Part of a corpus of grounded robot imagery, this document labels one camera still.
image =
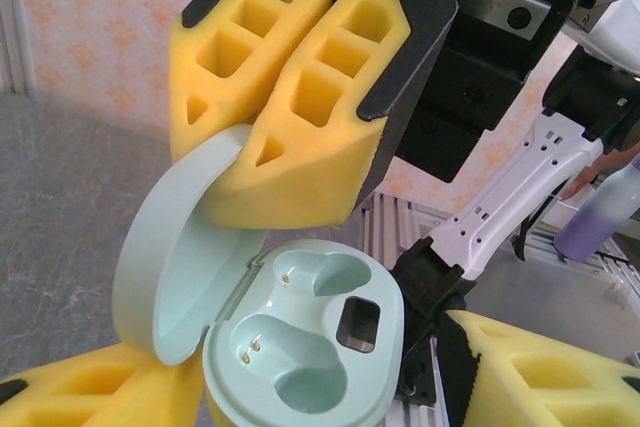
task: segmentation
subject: yellow foam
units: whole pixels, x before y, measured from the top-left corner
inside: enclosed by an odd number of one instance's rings
[[[195,27],[181,17],[169,43],[171,157],[252,123],[280,69],[332,0],[220,0]]]
[[[167,367],[123,344],[28,370],[2,427],[180,427],[195,423],[202,357]]]
[[[470,312],[448,314],[481,355],[465,427],[640,426],[640,394],[623,381],[640,369]]]
[[[287,229],[344,221],[386,118],[356,109],[410,34],[399,0],[338,0],[284,66],[237,161],[206,195],[210,219]]]

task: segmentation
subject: bottle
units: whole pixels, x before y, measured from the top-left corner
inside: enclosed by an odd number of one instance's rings
[[[609,176],[556,236],[565,257],[584,262],[640,208],[640,154]]]

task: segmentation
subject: patterned wallpaper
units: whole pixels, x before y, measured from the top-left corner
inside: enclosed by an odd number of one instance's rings
[[[189,1],[18,0],[30,93],[50,105],[167,139],[168,29]],[[380,190],[448,211],[464,206],[525,134],[573,45],[559,36],[452,184],[396,160]]]

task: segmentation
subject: charging case lid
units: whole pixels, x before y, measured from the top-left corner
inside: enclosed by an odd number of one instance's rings
[[[115,329],[124,343],[164,364],[195,352],[264,244],[266,231],[218,227],[201,202],[249,132],[248,125],[231,127],[174,164],[124,241],[113,286]]]

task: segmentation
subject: mint green charging case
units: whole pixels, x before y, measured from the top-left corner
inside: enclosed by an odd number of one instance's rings
[[[373,427],[398,380],[400,290],[351,247],[298,240],[261,253],[266,232],[223,229],[205,217],[204,192],[249,130],[212,137],[145,199],[116,270],[116,331],[167,365],[202,345],[220,424]]]

